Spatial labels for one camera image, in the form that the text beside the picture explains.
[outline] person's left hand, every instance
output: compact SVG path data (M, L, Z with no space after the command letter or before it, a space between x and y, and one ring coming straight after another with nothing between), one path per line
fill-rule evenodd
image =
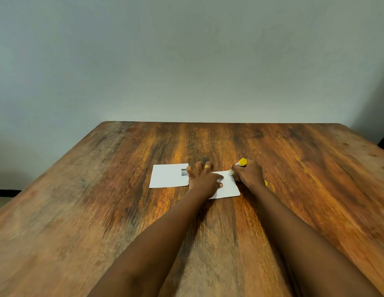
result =
M222 183L218 183L217 179L223 179L224 176L212 173L214 165L207 161L206 168L203 168L203 163L198 161L195 165L195 170L188 166L186 171L189 175L189 189L199 190L202 194L211 198L217 189L222 188Z

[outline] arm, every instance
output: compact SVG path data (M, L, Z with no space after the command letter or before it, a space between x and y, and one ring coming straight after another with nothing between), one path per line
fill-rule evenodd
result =
M382 296L341 252L286 207L264 184L262 167L248 159L232 166L257 198L258 214L268 236L284 255L297 279L312 296Z
M196 163L187 168L189 191L151 224L114 261L92 291L93 296L157 296L181 247L186 231L203 203L222 184L219 174Z

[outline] person's right arm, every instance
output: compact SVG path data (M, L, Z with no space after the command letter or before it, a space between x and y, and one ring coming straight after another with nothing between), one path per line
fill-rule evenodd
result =
M310 296L382 296L368 278L341 252L306 224L264 183L262 167L248 159L232 166L257 198L258 215L268 236L283 254Z

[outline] hand holding glue stick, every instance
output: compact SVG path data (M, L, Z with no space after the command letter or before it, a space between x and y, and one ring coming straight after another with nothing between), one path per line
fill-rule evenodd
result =
M249 189L260 184L268 186L268 182L263 177L262 166L253 159L240 159L228 173L236 181L243 182Z

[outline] hand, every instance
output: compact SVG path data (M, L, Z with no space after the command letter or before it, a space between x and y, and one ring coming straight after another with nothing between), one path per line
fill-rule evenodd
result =
M254 159L247 159L245 167L233 165L232 170L236 172L236 174L233 174L233 178L236 181L242 181L250 190L256 185L265 186L262 166Z
M198 161L195 165L195 171L190 166L186 168L186 171L189 175L189 189L196 190L209 199L217 189L222 188L222 183L218 183L217 179L223 179L224 176L211 172L214 165L210 161L206 162L206 165L209 168L203 169L203 163Z

